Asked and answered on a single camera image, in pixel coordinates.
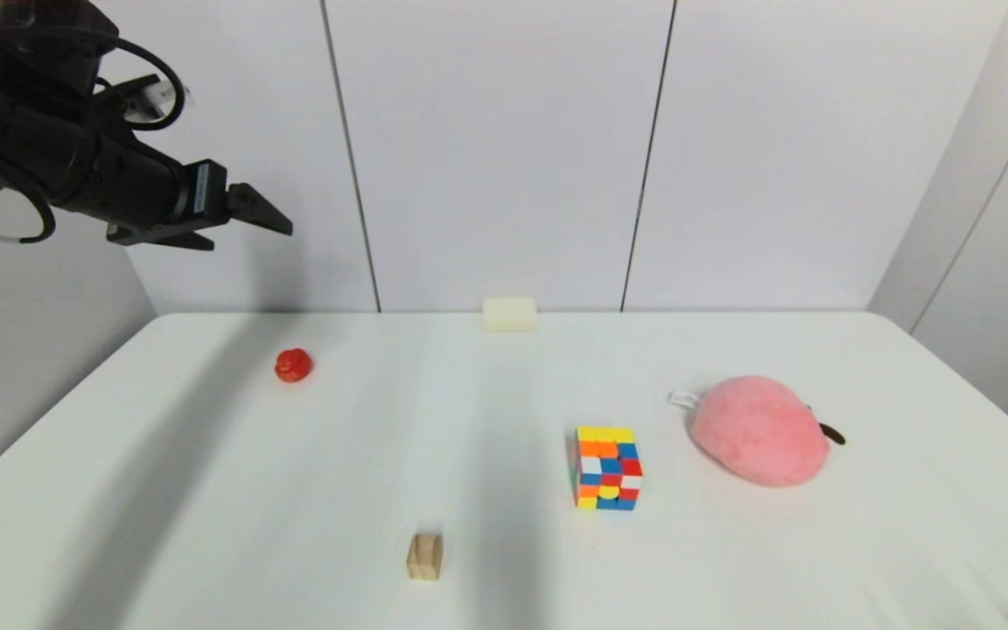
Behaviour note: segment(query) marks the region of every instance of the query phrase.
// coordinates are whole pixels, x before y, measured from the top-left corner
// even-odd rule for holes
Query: white table
[[[172,314],[0,459],[0,627],[1008,627],[1008,418],[872,314]],[[308,348],[319,370],[272,374]],[[779,490],[669,391],[789,384],[849,443]],[[636,430],[633,512],[565,434]],[[440,530],[443,580],[405,577]]]

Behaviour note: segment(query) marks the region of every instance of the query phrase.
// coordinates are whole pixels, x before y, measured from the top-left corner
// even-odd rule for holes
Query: white sponge
[[[486,331],[535,331],[539,312],[532,297],[487,297],[481,307]]]

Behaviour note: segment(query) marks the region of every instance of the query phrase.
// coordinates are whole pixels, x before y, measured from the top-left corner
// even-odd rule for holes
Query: black cable
[[[21,238],[19,236],[0,236],[0,242],[28,244],[48,239],[49,236],[52,236],[52,232],[56,231],[56,219],[52,216],[52,209],[49,208],[49,205],[40,196],[35,196],[32,193],[21,190],[18,192],[25,196],[25,199],[29,200],[29,203],[33,204],[36,214],[41,217],[41,232],[38,236],[21,236]]]
[[[20,41],[28,39],[77,39],[89,41],[89,43],[104,44],[104,46],[112,46],[128,51],[132,55],[139,56],[140,59],[158,69],[165,76],[165,79],[173,84],[173,107],[161,120],[155,120],[152,123],[130,123],[128,121],[128,125],[132,129],[137,131],[157,131],[167,128],[178,119],[178,116],[181,115],[181,110],[184,109],[184,85],[178,79],[176,73],[165,61],[161,60],[159,56],[155,55],[155,53],[145,49],[143,46],[139,46],[137,43],[122,39],[120,36],[108,35],[105,32],[67,28],[60,27],[60,25],[24,25],[23,27],[0,28],[0,43],[7,43],[7,41],[8,43],[20,43]]]

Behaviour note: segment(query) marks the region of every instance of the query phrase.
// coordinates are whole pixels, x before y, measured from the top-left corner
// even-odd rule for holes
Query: sensor label
[[[209,165],[202,163],[197,168],[197,192],[193,197],[193,215],[205,212],[205,193],[209,191]]]

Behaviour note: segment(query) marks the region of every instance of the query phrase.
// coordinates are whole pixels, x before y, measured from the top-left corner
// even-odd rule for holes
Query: wooden block
[[[486,331],[535,331],[537,324],[532,297],[488,297],[481,304],[481,327]]]
[[[415,534],[407,550],[407,574],[412,580],[436,581],[442,577],[442,536]]]

